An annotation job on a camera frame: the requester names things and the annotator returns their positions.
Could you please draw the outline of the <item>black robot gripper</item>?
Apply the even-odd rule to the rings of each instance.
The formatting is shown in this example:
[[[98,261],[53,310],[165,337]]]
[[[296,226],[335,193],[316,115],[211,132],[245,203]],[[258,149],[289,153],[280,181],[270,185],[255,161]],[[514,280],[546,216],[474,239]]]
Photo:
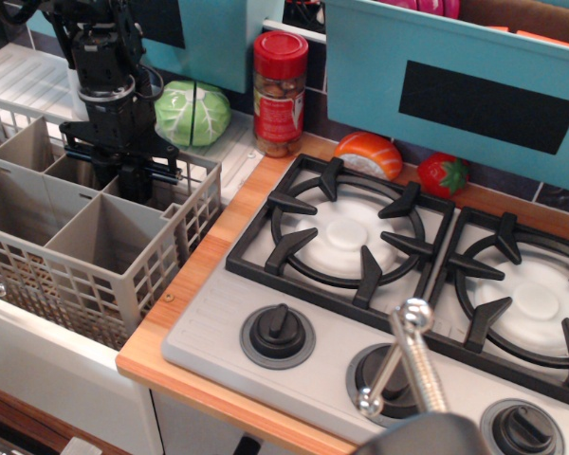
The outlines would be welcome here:
[[[153,104],[135,95],[85,103],[87,121],[60,125],[68,156],[93,167],[101,189],[118,178],[119,194],[145,204],[152,197],[151,178],[175,183],[178,150],[156,132]]]

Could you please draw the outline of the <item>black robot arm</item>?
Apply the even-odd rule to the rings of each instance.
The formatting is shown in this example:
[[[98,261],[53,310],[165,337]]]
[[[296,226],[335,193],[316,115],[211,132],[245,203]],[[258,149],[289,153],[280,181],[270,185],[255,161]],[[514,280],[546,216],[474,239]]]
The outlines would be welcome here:
[[[157,181],[176,184],[178,150],[156,132],[155,102],[161,76],[142,63],[142,30],[126,1],[26,1],[0,20],[26,23],[41,11],[52,25],[79,82],[87,118],[64,122],[60,131],[70,158],[90,163],[98,182],[119,185],[122,197],[145,203]]]

